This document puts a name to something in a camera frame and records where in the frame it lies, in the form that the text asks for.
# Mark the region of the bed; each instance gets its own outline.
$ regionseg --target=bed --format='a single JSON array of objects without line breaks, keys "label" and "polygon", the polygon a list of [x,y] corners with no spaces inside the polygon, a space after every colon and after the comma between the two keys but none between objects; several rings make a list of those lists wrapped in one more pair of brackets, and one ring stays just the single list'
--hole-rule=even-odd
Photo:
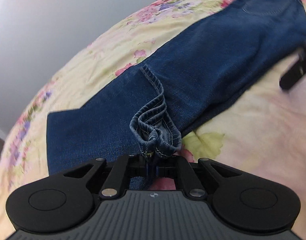
[{"label": "bed", "polygon": [[[102,34],[52,77],[5,141],[0,158],[0,240],[14,232],[5,211],[9,194],[48,176],[47,114],[81,107],[127,68],[232,1],[156,0]],[[306,0],[302,2],[306,10]],[[181,154],[189,161],[212,158],[292,188],[301,199],[293,231],[306,240],[306,77],[290,93],[279,88],[281,74],[295,60],[296,53],[281,60],[231,108],[186,135]]]}]

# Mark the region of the blue denim jeans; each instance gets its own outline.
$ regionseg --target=blue denim jeans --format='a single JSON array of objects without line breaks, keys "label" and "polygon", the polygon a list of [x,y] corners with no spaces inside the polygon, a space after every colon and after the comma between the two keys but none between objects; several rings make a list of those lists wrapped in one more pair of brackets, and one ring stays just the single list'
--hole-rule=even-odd
[{"label": "blue denim jeans", "polygon": [[50,113],[49,173],[96,157],[170,157],[181,136],[230,107],[305,41],[301,0],[234,1],[127,69],[82,108]]}]

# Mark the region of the metal pin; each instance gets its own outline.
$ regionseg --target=metal pin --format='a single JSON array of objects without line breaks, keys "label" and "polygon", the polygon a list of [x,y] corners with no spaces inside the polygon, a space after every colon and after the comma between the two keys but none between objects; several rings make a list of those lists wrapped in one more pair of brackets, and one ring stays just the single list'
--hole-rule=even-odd
[{"label": "metal pin", "polygon": [[300,59],[302,62],[304,61],[303,53],[299,54],[299,59]]},{"label": "metal pin", "polygon": [[192,197],[202,197],[205,195],[205,191],[199,188],[194,188],[190,191]]},{"label": "metal pin", "polygon": [[303,68],[302,67],[300,67],[300,74],[301,74],[301,76],[303,76],[304,75],[304,71],[303,71]]},{"label": "metal pin", "polygon": [[114,188],[106,188],[102,190],[102,195],[105,197],[113,197],[117,194],[117,190]]}]

